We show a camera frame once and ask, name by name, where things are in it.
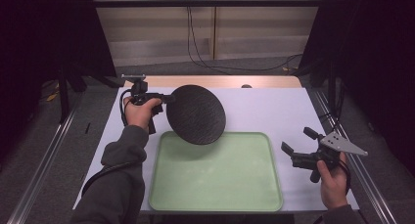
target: wall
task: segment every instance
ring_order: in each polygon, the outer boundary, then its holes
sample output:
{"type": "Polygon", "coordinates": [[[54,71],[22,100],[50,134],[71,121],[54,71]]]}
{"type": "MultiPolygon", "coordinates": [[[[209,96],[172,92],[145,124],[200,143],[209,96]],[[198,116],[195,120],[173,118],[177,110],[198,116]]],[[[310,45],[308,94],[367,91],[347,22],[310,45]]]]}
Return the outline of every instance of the wall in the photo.
{"type": "MultiPolygon", "coordinates": [[[[190,61],[186,8],[99,8],[115,66],[190,61]]],[[[192,8],[204,60],[302,53],[317,8],[192,8]]],[[[190,38],[190,52],[196,55],[190,38]]]]}

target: human hand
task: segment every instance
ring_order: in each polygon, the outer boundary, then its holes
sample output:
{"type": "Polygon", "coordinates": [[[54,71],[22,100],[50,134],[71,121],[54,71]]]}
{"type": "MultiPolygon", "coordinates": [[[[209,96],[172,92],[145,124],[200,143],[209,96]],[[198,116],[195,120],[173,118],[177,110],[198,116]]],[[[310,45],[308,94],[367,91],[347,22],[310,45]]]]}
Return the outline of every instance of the human hand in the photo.
{"type": "MultiPolygon", "coordinates": [[[[340,153],[340,160],[346,163],[346,155],[340,153]]],[[[336,167],[331,171],[323,160],[317,161],[317,168],[321,175],[321,200],[330,210],[347,205],[346,174],[336,167]]]]}
{"type": "Polygon", "coordinates": [[[161,104],[161,99],[151,99],[142,106],[135,106],[130,101],[132,97],[123,99],[125,117],[128,125],[137,125],[147,132],[149,131],[149,120],[152,117],[152,108],[161,104]]]}

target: silver metal gripper plate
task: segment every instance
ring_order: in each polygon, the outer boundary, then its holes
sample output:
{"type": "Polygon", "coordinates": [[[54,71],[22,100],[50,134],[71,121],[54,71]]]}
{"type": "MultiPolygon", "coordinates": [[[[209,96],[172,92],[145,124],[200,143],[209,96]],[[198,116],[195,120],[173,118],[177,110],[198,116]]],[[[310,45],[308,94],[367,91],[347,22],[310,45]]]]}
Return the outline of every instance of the silver metal gripper plate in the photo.
{"type": "Polygon", "coordinates": [[[320,141],[323,145],[337,151],[351,153],[361,156],[368,156],[368,153],[352,144],[348,139],[342,137],[336,132],[332,132],[320,141]]]}

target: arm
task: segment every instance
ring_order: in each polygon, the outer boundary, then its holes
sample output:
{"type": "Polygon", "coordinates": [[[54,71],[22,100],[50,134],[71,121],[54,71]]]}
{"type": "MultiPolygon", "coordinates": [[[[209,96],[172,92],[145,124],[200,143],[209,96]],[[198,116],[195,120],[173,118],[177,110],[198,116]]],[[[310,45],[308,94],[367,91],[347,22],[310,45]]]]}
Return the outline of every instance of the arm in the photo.
{"type": "Polygon", "coordinates": [[[93,182],[76,207],[70,223],[137,221],[145,191],[142,162],[146,159],[144,148],[149,139],[147,125],[152,107],[160,103],[160,100],[154,99],[141,107],[126,104],[128,126],[123,129],[118,141],[106,146],[101,163],[104,168],[131,161],[135,163],[93,182]]]}
{"type": "MultiPolygon", "coordinates": [[[[346,155],[341,153],[340,159],[346,162],[346,155]]],[[[321,175],[321,200],[328,208],[323,214],[324,223],[360,223],[347,203],[345,173],[338,167],[329,171],[323,160],[317,161],[317,168],[321,175]]]]}

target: black handheld controller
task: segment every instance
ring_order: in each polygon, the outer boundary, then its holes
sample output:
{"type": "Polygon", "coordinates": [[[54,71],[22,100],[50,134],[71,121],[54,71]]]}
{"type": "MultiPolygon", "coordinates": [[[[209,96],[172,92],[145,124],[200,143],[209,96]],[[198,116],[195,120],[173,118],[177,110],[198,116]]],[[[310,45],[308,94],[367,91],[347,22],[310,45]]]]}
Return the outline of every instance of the black handheld controller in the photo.
{"type": "Polygon", "coordinates": [[[315,153],[311,154],[300,154],[295,153],[294,150],[288,146],[285,142],[282,143],[281,149],[293,161],[293,167],[305,168],[312,170],[310,180],[313,183],[317,183],[320,180],[320,173],[317,169],[317,161],[324,160],[327,167],[332,170],[337,167],[340,163],[340,152],[327,147],[322,143],[325,138],[324,135],[318,134],[309,127],[304,127],[303,133],[313,140],[318,140],[318,149],[315,153]]]}
{"type": "MultiPolygon", "coordinates": [[[[126,118],[125,118],[125,113],[122,110],[122,99],[123,99],[123,94],[125,94],[126,92],[130,92],[131,93],[131,103],[133,105],[136,106],[142,106],[145,103],[147,103],[149,100],[151,99],[161,99],[161,102],[163,104],[169,104],[169,103],[173,103],[175,101],[175,98],[173,95],[164,95],[164,94],[159,94],[159,93],[147,93],[148,91],[148,83],[146,81],[144,81],[145,76],[140,76],[139,78],[134,79],[134,84],[131,87],[131,89],[126,90],[124,93],[122,93],[121,97],[120,97],[120,108],[121,108],[121,117],[122,117],[122,121],[124,123],[124,125],[127,124],[126,122],[126,118]]],[[[162,106],[161,105],[157,105],[155,107],[152,108],[152,115],[156,115],[159,114],[160,112],[162,112],[162,106]]],[[[154,134],[156,133],[156,127],[155,124],[153,122],[153,118],[151,117],[149,120],[149,134],[154,134]]]]}

